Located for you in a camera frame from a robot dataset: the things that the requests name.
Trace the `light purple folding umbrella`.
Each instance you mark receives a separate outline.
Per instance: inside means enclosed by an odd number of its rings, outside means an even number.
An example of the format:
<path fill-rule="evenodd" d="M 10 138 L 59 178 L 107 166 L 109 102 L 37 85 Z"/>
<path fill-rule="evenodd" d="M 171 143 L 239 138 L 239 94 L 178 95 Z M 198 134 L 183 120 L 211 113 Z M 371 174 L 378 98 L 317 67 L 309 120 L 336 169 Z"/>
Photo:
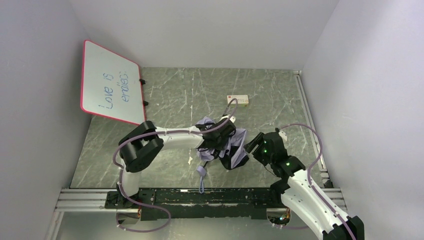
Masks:
<path fill-rule="evenodd" d="M 198 192 L 204 193 L 204 179 L 207 175 L 206 167 L 209 162 L 218 159 L 226 170 L 233 170 L 244 166 L 249 156 L 243 147 L 247 136 L 247 130 L 237 128 L 234 125 L 236 117 L 224 115 L 219 122 L 215 123 L 209 117 L 204 117 L 195 125 L 202 131 L 209 130 L 229 121 L 219 129 L 207 133 L 204 142 L 196 149 L 197 156 L 203 161 L 196 169 L 200 176 Z"/>

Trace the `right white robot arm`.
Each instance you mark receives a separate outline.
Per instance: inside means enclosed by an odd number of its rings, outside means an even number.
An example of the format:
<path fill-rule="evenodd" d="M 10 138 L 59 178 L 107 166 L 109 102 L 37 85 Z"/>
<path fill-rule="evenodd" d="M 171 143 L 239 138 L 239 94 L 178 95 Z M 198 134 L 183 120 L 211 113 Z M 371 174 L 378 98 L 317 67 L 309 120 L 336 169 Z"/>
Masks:
<path fill-rule="evenodd" d="M 349 216 L 308 175 L 305 165 L 288 154 L 283 134 L 260 132 L 244 146 L 262 165 L 269 165 L 280 178 L 270 189 L 294 212 L 319 240 L 363 240 L 365 226 L 358 216 Z"/>

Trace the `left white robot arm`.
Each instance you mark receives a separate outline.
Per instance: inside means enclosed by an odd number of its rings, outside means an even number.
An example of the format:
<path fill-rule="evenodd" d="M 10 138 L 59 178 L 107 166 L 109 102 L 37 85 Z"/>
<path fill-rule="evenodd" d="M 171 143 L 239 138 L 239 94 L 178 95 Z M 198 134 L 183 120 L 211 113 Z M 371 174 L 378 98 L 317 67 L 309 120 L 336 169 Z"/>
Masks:
<path fill-rule="evenodd" d="M 228 115 L 218 122 L 204 117 L 186 128 L 158 127 L 145 121 L 122 138 L 113 153 L 112 162 L 119 168 L 118 195 L 124 205 L 137 203 L 141 173 L 161 151 L 195 149 L 205 163 L 218 159 L 227 170 L 238 168 L 248 158 L 243 148 L 246 133 Z"/>

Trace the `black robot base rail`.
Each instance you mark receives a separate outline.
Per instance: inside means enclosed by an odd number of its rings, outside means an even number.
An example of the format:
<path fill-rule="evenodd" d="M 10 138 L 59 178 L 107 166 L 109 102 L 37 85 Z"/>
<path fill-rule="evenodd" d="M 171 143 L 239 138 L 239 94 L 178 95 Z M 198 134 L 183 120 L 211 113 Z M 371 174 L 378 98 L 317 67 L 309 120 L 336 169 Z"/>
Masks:
<path fill-rule="evenodd" d="M 141 188 L 133 196 L 137 205 L 118 191 L 109 191 L 104 208 L 141 221 L 159 219 L 251 218 L 287 224 L 291 211 L 270 188 L 206 188 L 203 193 L 188 188 Z"/>

